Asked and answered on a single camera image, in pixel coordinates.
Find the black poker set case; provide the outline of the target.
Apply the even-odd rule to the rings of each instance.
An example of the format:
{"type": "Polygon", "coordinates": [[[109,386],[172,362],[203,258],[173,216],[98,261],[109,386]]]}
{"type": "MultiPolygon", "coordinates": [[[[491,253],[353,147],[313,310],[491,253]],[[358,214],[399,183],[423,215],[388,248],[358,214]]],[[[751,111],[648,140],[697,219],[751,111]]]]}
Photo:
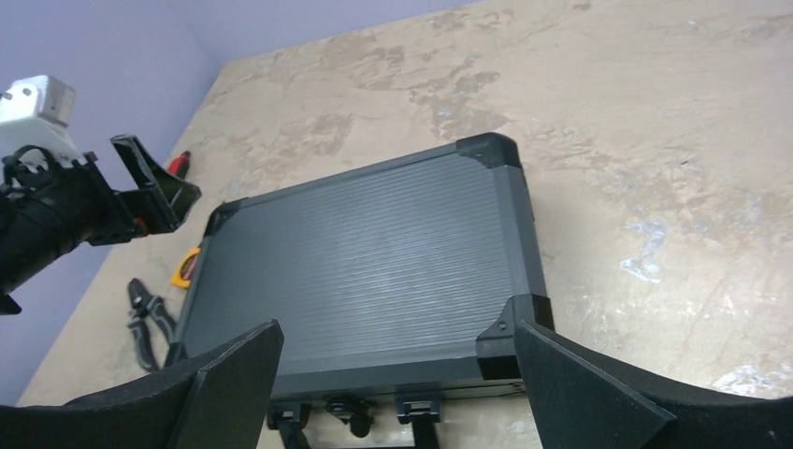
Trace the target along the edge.
{"type": "Polygon", "coordinates": [[[363,438],[393,402],[420,447],[447,399],[523,390],[517,323],[552,326],[516,142],[495,132],[217,207],[169,359],[269,320],[267,426],[304,448],[324,409],[363,438]]]}

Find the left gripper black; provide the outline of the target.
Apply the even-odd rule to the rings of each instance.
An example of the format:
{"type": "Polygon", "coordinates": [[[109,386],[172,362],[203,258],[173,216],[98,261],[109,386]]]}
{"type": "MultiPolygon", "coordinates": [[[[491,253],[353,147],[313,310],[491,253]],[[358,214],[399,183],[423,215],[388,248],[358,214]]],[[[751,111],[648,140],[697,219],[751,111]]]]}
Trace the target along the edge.
{"type": "Polygon", "coordinates": [[[22,152],[2,158],[1,293],[9,295],[84,242],[103,246],[175,232],[201,197],[198,186],[161,167],[134,135],[110,139],[137,189],[109,187],[94,161],[22,166],[22,152]]]}

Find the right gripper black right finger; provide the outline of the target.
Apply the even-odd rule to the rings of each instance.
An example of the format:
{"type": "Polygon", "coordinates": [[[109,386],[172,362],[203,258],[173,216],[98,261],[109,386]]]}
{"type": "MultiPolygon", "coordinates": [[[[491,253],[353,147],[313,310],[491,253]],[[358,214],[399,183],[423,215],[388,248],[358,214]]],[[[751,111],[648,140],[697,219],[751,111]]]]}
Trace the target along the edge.
{"type": "Polygon", "coordinates": [[[514,346],[545,448],[789,448],[792,399],[684,384],[523,322],[514,346]]]}

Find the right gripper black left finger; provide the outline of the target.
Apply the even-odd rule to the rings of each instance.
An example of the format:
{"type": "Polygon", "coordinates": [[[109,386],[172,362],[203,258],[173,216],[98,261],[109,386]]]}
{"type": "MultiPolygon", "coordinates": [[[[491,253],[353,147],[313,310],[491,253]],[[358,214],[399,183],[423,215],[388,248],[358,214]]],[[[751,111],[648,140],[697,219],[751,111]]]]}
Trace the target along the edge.
{"type": "Polygon", "coordinates": [[[1,409],[4,448],[254,448],[281,355],[275,320],[61,406],[1,409]]]}

